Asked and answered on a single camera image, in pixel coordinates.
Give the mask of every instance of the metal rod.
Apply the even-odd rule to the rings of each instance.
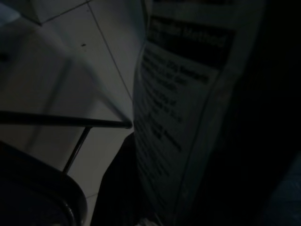
[[[132,128],[131,121],[108,121],[64,116],[0,111],[0,124]]]
[[[70,155],[70,157],[69,157],[69,159],[68,159],[68,161],[67,161],[67,163],[66,163],[66,165],[65,165],[65,167],[63,169],[63,173],[64,174],[68,173],[68,171],[69,171],[72,163],[74,162],[77,154],[79,153],[79,150],[80,150],[81,146],[83,145],[85,139],[87,138],[90,129],[91,129],[91,127],[86,127],[84,129],[84,131],[82,132],[82,134],[81,134],[81,136],[80,136],[77,144],[75,145],[75,147],[74,147],[74,149],[72,151],[72,154]]]

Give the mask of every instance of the white tile floor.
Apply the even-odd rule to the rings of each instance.
[[[127,3],[122,0],[34,0],[32,1],[39,19],[47,21],[34,33],[26,35],[22,40],[28,44],[21,51],[30,53],[30,56],[22,55],[30,63],[39,64],[41,56],[39,53],[43,48],[52,46],[63,59],[56,61],[48,60],[46,71],[40,72],[39,67],[35,70],[36,75],[43,75],[46,84],[44,87],[53,89],[55,87],[55,76],[47,75],[57,69],[60,71],[68,64],[68,55],[74,53],[80,56],[90,68],[93,68],[97,77],[102,81],[104,87],[110,91],[115,103],[122,111],[132,119],[132,89],[135,63],[139,50],[144,39],[143,16],[140,0],[133,0]],[[35,40],[43,39],[46,44],[43,48],[36,46]],[[44,104],[29,105],[33,109],[19,106],[21,110],[28,112],[44,112],[57,115],[79,116],[96,119],[116,120],[116,116],[98,99],[93,93],[93,84],[86,75],[85,67],[74,61],[62,82],[55,100],[49,107]],[[15,70],[23,72],[24,60],[18,58],[18,65]],[[14,76],[18,72],[8,73],[8,83],[11,87],[18,83]],[[38,92],[38,101],[47,102],[49,99],[48,89],[35,89],[38,85],[28,85],[26,82],[20,84],[23,89],[30,89]],[[29,97],[16,96],[16,103],[23,98],[24,105]],[[0,90],[0,103],[7,97]],[[22,131],[20,127],[14,127],[6,141],[21,150],[26,149],[34,157],[62,169],[72,148],[74,147],[81,129],[70,128],[39,128],[34,141],[28,146],[30,137],[35,128]],[[16,131],[21,131],[19,137],[23,139],[18,143],[11,139]],[[84,145],[81,148],[69,175],[79,184],[87,198],[88,218],[86,226],[89,225],[97,192],[103,174],[119,150],[124,138],[133,130],[126,129],[97,129],[89,133]],[[0,131],[0,138],[5,137]]]

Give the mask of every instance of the metal bar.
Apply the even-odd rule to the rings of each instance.
[[[131,121],[108,121],[30,113],[0,111],[0,124],[132,128]]]
[[[81,136],[80,136],[77,144],[75,145],[75,147],[74,147],[74,149],[72,151],[72,154],[70,155],[70,157],[69,157],[69,159],[68,159],[68,161],[67,161],[67,163],[66,163],[66,165],[65,165],[65,167],[63,169],[63,173],[64,174],[68,173],[68,171],[69,171],[72,163],[74,162],[77,154],[79,153],[79,150],[80,150],[81,146],[83,145],[85,139],[87,138],[90,129],[91,129],[91,127],[86,127],[84,129],[84,131],[82,132],[82,134],[81,134]]]

